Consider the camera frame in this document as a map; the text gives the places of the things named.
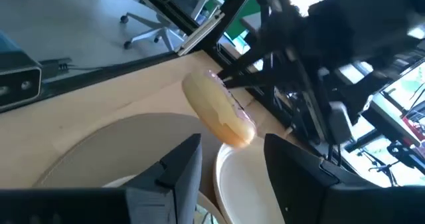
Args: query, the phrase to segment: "office chair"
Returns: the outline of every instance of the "office chair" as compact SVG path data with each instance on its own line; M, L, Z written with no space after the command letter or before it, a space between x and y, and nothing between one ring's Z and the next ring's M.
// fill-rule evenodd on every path
M167 46L169 51L174 50L173 43L171 42L170 35L173 35L174 37L177 37L180 41L183 42L183 38L178 35L177 27L165 17L162 13L160 13L159 10L155 8L155 6L149 2L149 0L142 0L148 7L154 9L157 12L157 19L158 23L144 19L143 17L139 17L133 13L126 13L121 17L121 23L127 23L129 21L128 17L131 17L135 19L136 21L139 21L140 23L143 23L144 25L147 25L148 27L151 27L150 30L143 32L130 40L126 41L124 43L124 48L129 49L131 47L131 44L146 39L149 37L155 37L154 42L157 43L159 40L163 39L165 46ZM191 15L191 17L196 20L198 17L198 14L201 12L204 4L207 2L207 0L173 0L184 12ZM220 0L214 0L214 3L216 6L219 6L222 4Z

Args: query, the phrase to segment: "white plate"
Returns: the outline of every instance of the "white plate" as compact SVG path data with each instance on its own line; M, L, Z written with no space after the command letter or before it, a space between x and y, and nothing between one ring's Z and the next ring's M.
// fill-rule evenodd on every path
M228 224L285 223L270 183L264 140L255 138L246 148L223 145L218 151L214 188Z
M111 181L110 183L104 185L104 187L119 187L129 180L133 179L135 175L129 175L127 177L119 178L115 181ZM211 201L204 196L200 191L198 191L198 200L197 204L201 207L204 207L209 213L211 213L219 224L226 224L224 217L221 215L220 211L214 206Z

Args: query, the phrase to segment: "glazed donut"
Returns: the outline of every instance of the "glazed donut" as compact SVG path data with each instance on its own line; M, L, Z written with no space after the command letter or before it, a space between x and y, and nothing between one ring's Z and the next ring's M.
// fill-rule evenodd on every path
M192 72L183 79L182 87L199 119L221 142L243 148L255 137L254 122L215 73Z

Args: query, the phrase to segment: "green panel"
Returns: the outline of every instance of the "green panel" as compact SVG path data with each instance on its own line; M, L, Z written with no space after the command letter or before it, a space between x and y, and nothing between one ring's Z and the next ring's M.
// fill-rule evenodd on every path
M213 9L213 2L210 0L205 4L205 7L210 11ZM260 6L257 4L256 0L248 0L243 8L239 11L239 14L234 18L233 22L228 26L226 32L231 39L235 39L238 35L240 35L246 29L240 24L240 19L247 15L251 15L254 13L260 12Z

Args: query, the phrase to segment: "wooden table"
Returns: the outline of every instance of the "wooden table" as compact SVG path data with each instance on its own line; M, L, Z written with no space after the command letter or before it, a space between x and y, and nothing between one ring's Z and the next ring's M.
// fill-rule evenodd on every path
M200 51L0 114L0 187L34 186L77 143L117 120L147 113L196 117L181 80L197 69L220 70ZM256 122L259 136L284 135L285 128L245 89L232 93ZM291 136L287 139L300 145Z

